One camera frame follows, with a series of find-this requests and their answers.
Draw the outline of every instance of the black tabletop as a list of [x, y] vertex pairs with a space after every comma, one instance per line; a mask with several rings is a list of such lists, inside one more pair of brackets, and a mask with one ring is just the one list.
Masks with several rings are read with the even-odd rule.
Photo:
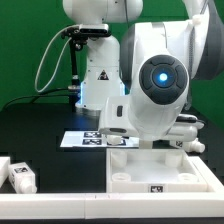
[[[224, 132], [206, 121], [199, 138], [206, 145], [202, 160], [224, 183]], [[97, 130], [98, 118], [72, 112], [67, 104], [15, 104], [0, 112], [0, 156], [26, 162], [36, 174], [38, 193], [103, 193], [106, 148], [60, 148], [66, 130]], [[14, 193], [6, 183], [0, 193]], [[4, 221], [30, 223], [29, 221]], [[42, 220], [32, 223], [224, 223], [223, 219]]]

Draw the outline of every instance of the blue light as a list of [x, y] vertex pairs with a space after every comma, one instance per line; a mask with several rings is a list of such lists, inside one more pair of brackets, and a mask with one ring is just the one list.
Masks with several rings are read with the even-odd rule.
[[165, 81], [167, 81], [167, 79], [168, 79], [168, 75], [167, 74], [162, 73], [162, 74], [159, 75], [159, 80], [161, 82], [165, 82]]

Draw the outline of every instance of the green backdrop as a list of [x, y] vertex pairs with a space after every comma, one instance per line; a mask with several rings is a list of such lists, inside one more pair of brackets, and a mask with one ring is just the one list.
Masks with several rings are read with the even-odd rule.
[[[224, 21], [224, 1], [216, 0]], [[138, 22], [185, 20], [187, 13], [181, 0], [144, 0]], [[0, 108], [9, 100], [36, 94], [34, 80], [41, 57], [51, 38], [72, 24], [62, 8], [62, 0], [0, 0]], [[125, 24], [111, 24], [120, 41]], [[51, 76], [64, 41], [54, 44], [42, 71], [41, 84]], [[85, 51], [78, 54], [79, 74], [85, 73]], [[69, 51], [65, 52], [52, 88], [70, 84]], [[218, 126], [224, 128], [224, 74], [212, 81], [193, 81], [193, 105]], [[51, 99], [48, 102], [67, 102]]]

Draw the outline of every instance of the white box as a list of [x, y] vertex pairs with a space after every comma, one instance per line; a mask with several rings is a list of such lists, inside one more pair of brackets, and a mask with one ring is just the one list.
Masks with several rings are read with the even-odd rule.
[[0, 188], [9, 175], [8, 165], [10, 164], [9, 157], [0, 157]]
[[107, 151], [107, 193], [208, 192], [209, 190], [202, 174], [183, 150], [108, 149]]
[[23, 163], [9, 165], [9, 181], [18, 194], [35, 194], [37, 192], [35, 174]]

